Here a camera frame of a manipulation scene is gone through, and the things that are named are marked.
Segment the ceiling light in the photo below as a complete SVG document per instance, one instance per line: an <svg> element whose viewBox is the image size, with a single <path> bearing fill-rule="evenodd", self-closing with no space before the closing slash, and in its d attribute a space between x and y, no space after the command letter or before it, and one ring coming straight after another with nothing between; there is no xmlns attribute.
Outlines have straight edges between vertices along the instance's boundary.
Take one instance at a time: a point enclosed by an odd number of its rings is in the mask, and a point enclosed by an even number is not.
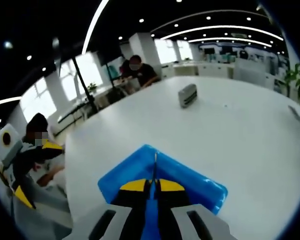
<svg viewBox="0 0 300 240"><path fill-rule="evenodd" d="M18 101L18 100L21 100L21 98L22 98L21 96L16 96L16 97L3 99L3 100L0 100L0 104L9 103L9 102L12 102L12 101Z"/></svg>
<svg viewBox="0 0 300 240"><path fill-rule="evenodd" d="M173 34L170 34L168 36L164 36L161 38L161 40L165 40L180 34L186 34L186 33L190 33L190 32L194 32L194 31L200 31L200 30L206 30L206 29L245 29L245 30L251 30L251 31L255 31L255 32L259 32L262 34L267 34L269 36L272 36L276 39L279 39L281 41L283 41L284 39L280 36L274 35L268 31L263 31L257 28L253 28L253 27L248 27L248 26L235 26L235 25L216 25L216 26L202 26L202 27L197 27L197 28L192 28L189 30L184 30L184 31L179 31Z"/></svg>
<svg viewBox="0 0 300 240"><path fill-rule="evenodd" d="M209 40L243 41L243 42L249 42L249 45L250 45L250 43L255 43L255 44L260 44L260 45L267 46L267 47L271 48L270 44L267 44L267 43L264 43L264 42L261 42L261 41L255 41L255 40L250 40L250 39L246 39L246 38L237 38L237 37L208 37L208 38L190 40L189 43L199 42L199 41L209 41Z"/></svg>
<svg viewBox="0 0 300 240"><path fill-rule="evenodd" d="M94 16L92 18L92 21L90 23L88 32L86 33L85 36L85 40L83 43L83 48L82 48L82 55L86 54L87 48L88 48L88 44L92 35L92 32L94 31L95 25L98 21L98 18L100 17L102 11L105 9L107 3L109 2L109 0L102 0L101 3L99 4L98 8L96 9Z"/></svg>
<svg viewBox="0 0 300 240"><path fill-rule="evenodd" d="M4 47L5 47L6 49L12 49L14 46L12 45L11 42L5 41L5 42L4 42Z"/></svg>

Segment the floor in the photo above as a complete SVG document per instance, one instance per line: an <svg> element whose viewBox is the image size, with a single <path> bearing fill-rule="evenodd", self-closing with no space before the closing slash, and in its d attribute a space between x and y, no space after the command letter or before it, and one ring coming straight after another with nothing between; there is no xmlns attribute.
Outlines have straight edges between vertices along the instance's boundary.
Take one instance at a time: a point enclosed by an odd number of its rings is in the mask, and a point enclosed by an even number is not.
<svg viewBox="0 0 300 240"><path fill-rule="evenodd" d="M75 124L72 123L70 126L68 126L66 129L64 129L61 133L58 134L58 136L55 137L55 141L59 145L63 145L66 143L66 138L69 133L71 133L74 129L78 128L80 125L84 123L84 119L80 118L78 119Z"/></svg>

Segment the computer monitor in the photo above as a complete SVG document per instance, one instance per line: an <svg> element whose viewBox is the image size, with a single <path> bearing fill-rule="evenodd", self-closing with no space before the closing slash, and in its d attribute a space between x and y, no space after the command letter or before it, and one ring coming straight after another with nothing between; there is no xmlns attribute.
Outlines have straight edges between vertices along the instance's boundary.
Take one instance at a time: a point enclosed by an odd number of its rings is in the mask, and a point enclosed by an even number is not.
<svg viewBox="0 0 300 240"><path fill-rule="evenodd" d="M204 54L215 54L216 51L215 49L212 47L212 48L204 48Z"/></svg>

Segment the office desk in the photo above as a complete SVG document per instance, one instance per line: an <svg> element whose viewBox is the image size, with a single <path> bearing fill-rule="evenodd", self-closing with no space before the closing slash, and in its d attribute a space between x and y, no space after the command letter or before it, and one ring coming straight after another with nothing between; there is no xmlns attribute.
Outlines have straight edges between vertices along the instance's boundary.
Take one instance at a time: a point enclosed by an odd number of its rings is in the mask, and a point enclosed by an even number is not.
<svg viewBox="0 0 300 240"><path fill-rule="evenodd" d="M178 91L198 100L181 109ZM104 202L97 182L143 144L225 185L218 216L238 240L274 240L300 203L300 122L285 96L253 84L173 77L89 118L66 139L65 175L73 220Z"/></svg>

